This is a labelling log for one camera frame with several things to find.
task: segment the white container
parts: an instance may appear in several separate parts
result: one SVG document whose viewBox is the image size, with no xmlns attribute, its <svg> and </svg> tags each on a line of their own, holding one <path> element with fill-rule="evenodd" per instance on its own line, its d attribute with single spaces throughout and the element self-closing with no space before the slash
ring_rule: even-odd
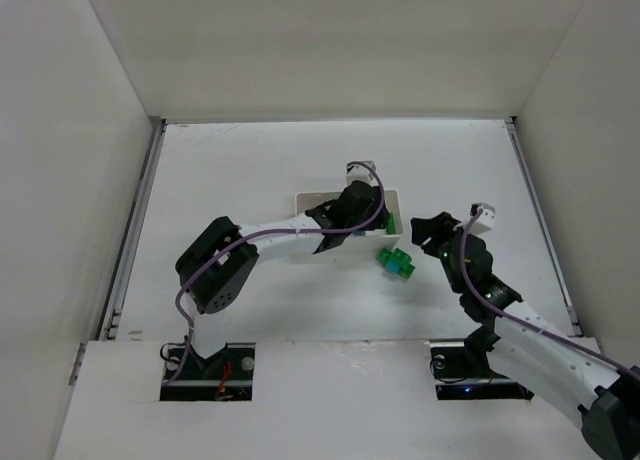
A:
<svg viewBox="0 0 640 460">
<path fill-rule="evenodd" d="M 342 192 L 322 192 L 322 193 L 298 193 L 296 195 L 296 215 L 317 207 L 328 200 L 337 199 Z M 400 204 L 398 202 L 398 192 L 396 190 L 385 190 L 384 201 L 389 213 L 393 214 L 393 222 L 396 233 L 388 235 L 385 230 L 374 230 L 366 232 L 364 235 L 349 235 L 344 243 L 326 253 L 334 252 L 336 255 L 358 255 L 367 258 L 376 258 L 378 252 L 383 248 L 393 250 L 402 236 L 402 217 L 400 215 Z M 334 255 L 313 255 L 314 260 L 330 260 Z"/>
</svg>

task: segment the white floor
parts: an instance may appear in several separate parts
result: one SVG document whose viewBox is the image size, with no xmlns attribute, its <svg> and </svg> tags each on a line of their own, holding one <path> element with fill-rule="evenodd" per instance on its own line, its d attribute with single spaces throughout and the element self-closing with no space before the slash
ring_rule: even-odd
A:
<svg viewBox="0 0 640 460">
<path fill-rule="evenodd" d="M 484 236 L 495 273 L 572 333 L 504 123 L 364 120 L 170 126 L 118 340 L 182 337 L 174 264 L 214 218 L 288 218 L 297 192 L 341 190 L 346 162 L 358 159 L 374 160 L 385 186 L 398 190 L 406 231 L 400 246 L 414 258 L 413 277 L 404 282 L 387 275 L 374 259 L 269 262 L 253 271 L 230 307 L 199 318 L 200 345 L 465 337 L 475 325 L 439 262 L 410 244 L 408 222 L 443 210 L 462 219 L 474 201 L 497 209 L 496 228 Z"/>
</svg>

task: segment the green block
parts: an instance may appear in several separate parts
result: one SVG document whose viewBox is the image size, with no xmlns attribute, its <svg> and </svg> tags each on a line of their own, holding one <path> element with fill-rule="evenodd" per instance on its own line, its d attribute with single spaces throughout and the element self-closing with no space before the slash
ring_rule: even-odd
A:
<svg viewBox="0 0 640 460">
<path fill-rule="evenodd" d="M 403 278 L 411 277 L 416 269 L 411 264 L 411 255 L 396 248 L 393 252 L 388 248 L 383 248 L 378 253 L 378 261 L 390 272 L 396 273 Z"/>
<path fill-rule="evenodd" d="M 396 222 L 393 219 L 393 213 L 389 212 L 389 222 L 387 223 L 387 235 L 396 234 Z"/>
</svg>

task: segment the purple cable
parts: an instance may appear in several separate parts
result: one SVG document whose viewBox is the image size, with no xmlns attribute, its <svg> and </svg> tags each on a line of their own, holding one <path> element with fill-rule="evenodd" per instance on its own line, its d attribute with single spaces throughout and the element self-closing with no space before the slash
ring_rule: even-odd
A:
<svg viewBox="0 0 640 460">
<path fill-rule="evenodd" d="M 182 354 L 182 358 L 180 359 L 180 364 L 178 365 L 177 370 L 174 372 L 171 378 L 163 382 L 163 385 L 167 385 L 173 382 L 176 378 L 180 376 L 180 373 L 182 372 L 182 369 L 184 368 L 184 364 L 187 360 L 188 352 L 191 348 L 191 342 L 193 340 L 193 331 L 195 329 L 195 325 L 193 322 L 193 318 L 191 318 L 191 316 L 187 313 L 187 311 L 184 308 L 182 308 L 182 305 L 180 303 L 182 300 L 182 296 L 187 292 L 187 290 L 189 290 L 189 288 L 191 288 L 191 285 L 193 285 L 196 282 L 196 280 L 200 278 L 200 275 L 202 275 L 209 268 L 211 268 L 211 266 L 215 264 L 218 260 L 220 260 L 220 258 L 222 258 L 224 255 L 229 253 L 234 248 L 237 248 L 238 246 L 242 245 L 243 243 L 247 243 L 248 241 L 253 240 L 254 238 L 262 237 L 263 235 L 277 235 L 277 234 L 291 235 L 291 234 L 299 234 L 299 233 L 342 235 L 345 233 L 353 233 L 358 230 L 362 230 L 378 217 L 378 215 L 384 208 L 384 187 L 382 186 L 382 181 L 380 180 L 380 177 L 372 167 L 370 167 L 364 162 L 349 162 L 347 164 L 348 167 L 351 165 L 359 165 L 361 167 L 366 168 L 369 171 L 369 173 L 373 176 L 373 178 L 375 178 L 376 182 L 378 183 L 378 187 L 380 187 L 380 203 L 378 204 L 378 208 L 376 208 L 376 211 L 373 212 L 373 215 L 371 215 L 371 217 L 369 217 L 367 220 L 360 223 L 359 225 L 356 225 L 355 227 L 350 227 L 350 228 L 301 228 L 300 230 L 296 230 L 295 228 L 272 228 L 270 230 L 261 230 L 259 232 L 251 233 L 246 237 L 242 237 L 239 240 L 236 240 L 235 242 L 230 243 L 229 245 L 224 247 L 217 254 L 211 257 L 211 259 L 209 259 L 206 263 L 204 263 L 198 270 L 196 270 L 196 272 L 193 275 L 191 275 L 191 277 L 189 277 L 189 279 L 186 282 L 184 282 L 184 285 L 182 285 L 182 288 L 176 295 L 175 303 L 176 303 L 176 308 L 178 309 L 178 313 L 180 313 L 180 315 L 182 315 L 187 321 L 187 324 L 189 325 L 189 331 L 187 332 L 187 338 L 185 339 L 185 342 L 184 342 L 184 353 Z"/>
<path fill-rule="evenodd" d="M 495 313 L 498 317 L 503 317 L 503 318 L 506 318 L 507 320 L 511 320 L 512 322 L 515 322 L 518 325 L 522 325 L 523 327 L 529 330 L 533 330 L 534 332 L 537 332 L 555 342 L 558 342 L 559 344 L 564 345 L 565 347 L 573 348 L 574 350 L 579 350 L 583 353 L 586 353 L 587 355 L 591 355 L 592 357 L 597 358 L 598 360 L 604 363 L 608 363 L 612 367 L 615 367 L 618 373 L 627 374 L 631 378 L 633 378 L 636 382 L 640 382 L 640 375 L 638 375 L 636 372 L 631 370 L 629 367 L 626 367 L 620 362 L 617 362 L 616 360 L 609 358 L 600 352 L 596 352 L 587 347 L 583 347 L 582 345 L 579 345 L 577 343 L 573 343 L 571 340 L 565 337 L 561 337 L 560 335 L 556 335 L 555 333 L 548 332 L 543 328 L 537 327 L 532 323 L 522 320 L 521 318 L 518 318 L 514 315 L 511 315 L 505 312 L 504 310 L 500 310 L 498 307 L 496 307 L 491 302 L 486 300 L 480 294 L 480 292 L 476 290 L 476 288 L 473 286 L 473 283 L 471 283 L 471 279 L 469 278 L 469 273 L 467 272 L 467 267 L 464 259 L 465 259 L 465 249 L 467 247 L 467 237 L 469 236 L 469 231 L 471 230 L 471 227 L 473 226 L 473 224 L 476 223 L 478 218 L 480 218 L 480 215 L 482 215 L 482 209 L 478 209 L 478 212 L 473 217 L 471 217 L 471 219 L 469 220 L 469 223 L 464 227 L 464 230 L 462 232 L 462 240 L 460 241 L 460 271 L 462 272 L 462 277 L 464 278 L 464 282 L 467 284 L 467 288 L 471 291 L 473 296 L 476 297 L 484 307 L 491 310 L 491 312 Z"/>
</svg>

